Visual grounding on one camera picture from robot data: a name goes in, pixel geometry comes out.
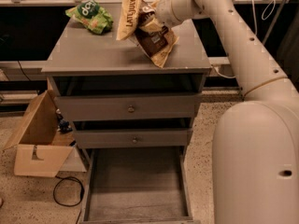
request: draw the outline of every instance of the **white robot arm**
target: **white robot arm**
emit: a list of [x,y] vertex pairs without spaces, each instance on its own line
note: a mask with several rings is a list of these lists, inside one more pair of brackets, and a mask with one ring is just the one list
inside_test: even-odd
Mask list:
[[172,27],[202,12],[214,22],[246,102],[213,139],[216,224],[299,223],[299,94],[232,0],[161,0]]

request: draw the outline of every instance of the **terrazzo floor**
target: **terrazzo floor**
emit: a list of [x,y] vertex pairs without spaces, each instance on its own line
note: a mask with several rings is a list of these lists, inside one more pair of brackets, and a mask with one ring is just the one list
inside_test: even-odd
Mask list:
[[[192,141],[188,147],[185,170],[194,220],[213,224],[212,194],[212,139],[219,117],[232,105],[241,102],[237,91],[204,91],[198,116],[193,126]],[[1,224],[75,224],[80,205],[63,207],[52,197],[57,178],[15,176],[13,174],[16,148],[2,150],[13,134],[21,115],[0,115],[0,197],[5,202],[0,208]],[[60,172],[58,176],[72,175],[83,183],[85,173]],[[78,199],[79,185],[65,182],[57,193],[62,202]]]

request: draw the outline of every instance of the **power cord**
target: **power cord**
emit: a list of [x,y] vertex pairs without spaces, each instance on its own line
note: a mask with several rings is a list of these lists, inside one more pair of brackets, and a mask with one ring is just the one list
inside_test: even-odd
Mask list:
[[18,64],[19,64],[19,66],[20,66],[21,72],[26,76],[26,78],[27,78],[29,81],[31,81],[31,79],[25,74],[24,70],[22,69],[20,61],[18,61]]
[[235,76],[233,76],[233,77],[227,77],[226,75],[221,74],[221,73],[218,71],[218,69],[216,69],[216,68],[218,67],[216,64],[212,64],[211,66],[214,68],[214,70],[216,71],[216,73],[217,73],[218,76],[223,77],[223,78],[235,78]]
[[[270,13],[268,14],[268,16],[265,17],[265,16],[264,16],[264,13],[265,13],[265,11],[270,7],[270,5],[271,5],[272,3],[273,3],[273,7],[272,7],[272,9],[271,9]],[[262,14],[262,20],[263,20],[263,21],[267,20],[267,19],[271,16],[271,14],[272,14],[273,11],[274,11],[274,8],[275,8],[276,4],[277,4],[276,0],[272,0],[272,1],[268,4],[268,6],[264,9],[263,14]]]
[[[81,183],[80,180],[78,180],[76,177],[73,177],[73,176],[68,176],[68,177],[59,177],[59,176],[55,176],[56,178],[58,179],[61,179],[55,186],[54,190],[53,190],[53,199],[54,201],[61,205],[61,206],[66,206],[66,207],[74,207],[74,206],[77,206],[79,205],[82,200],[83,200],[83,196],[84,196],[84,187],[83,187],[83,184]],[[74,203],[74,204],[65,204],[65,203],[60,203],[58,202],[57,198],[56,198],[56,191],[58,189],[58,187],[63,183],[65,182],[66,180],[68,181],[73,181],[73,182],[77,182],[79,183],[80,187],[81,187],[81,190],[80,190],[80,200],[77,202],[77,203]]]
[[252,3],[252,12],[253,12],[253,19],[254,19],[254,34],[257,36],[258,34],[258,25],[256,21],[256,15],[255,15],[255,6],[254,6],[254,0],[251,0]]
[[76,224],[78,223],[78,219],[80,218],[80,215],[81,215],[81,210],[80,210],[80,212],[78,213],[78,217],[77,217]]

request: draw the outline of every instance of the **brown snack bag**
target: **brown snack bag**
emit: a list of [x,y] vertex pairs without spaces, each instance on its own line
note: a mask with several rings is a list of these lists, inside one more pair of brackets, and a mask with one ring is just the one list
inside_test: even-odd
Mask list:
[[122,0],[117,40],[130,37],[155,65],[163,68],[178,37],[156,19],[155,5],[143,0]]

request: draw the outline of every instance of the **drawer handle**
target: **drawer handle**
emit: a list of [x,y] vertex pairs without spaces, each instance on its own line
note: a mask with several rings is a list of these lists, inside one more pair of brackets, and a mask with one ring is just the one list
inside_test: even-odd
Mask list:
[[138,143],[138,139],[136,137],[134,137],[133,140],[132,140],[132,143],[133,144],[137,144]]
[[134,108],[132,105],[130,105],[130,106],[128,107],[128,112],[129,112],[129,113],[134,113],[134,112],[135,112],[135,108]]

